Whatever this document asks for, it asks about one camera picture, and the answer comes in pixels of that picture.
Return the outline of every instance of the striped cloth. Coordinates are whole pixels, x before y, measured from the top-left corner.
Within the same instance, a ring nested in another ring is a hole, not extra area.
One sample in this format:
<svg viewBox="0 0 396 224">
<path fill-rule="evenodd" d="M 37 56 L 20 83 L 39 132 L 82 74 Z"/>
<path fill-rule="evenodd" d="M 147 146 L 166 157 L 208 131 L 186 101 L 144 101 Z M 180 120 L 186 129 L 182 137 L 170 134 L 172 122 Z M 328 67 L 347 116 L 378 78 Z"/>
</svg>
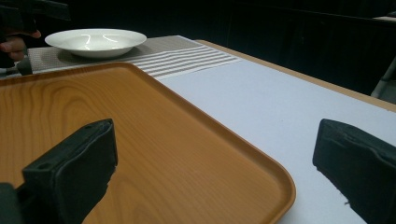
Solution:
<svg viewBox="0 0 396 224">
<path fill-rule="evenodd" d="M 223 51 L 210 48 L 182 36 L 149 38 L 115 60 L 100 61 L 76 57 L 56 48 L 29 49 L 34 73 L 81 67 L 99 63 L 132 63 L 157 79 L 241 61 Z"/>
</svg>

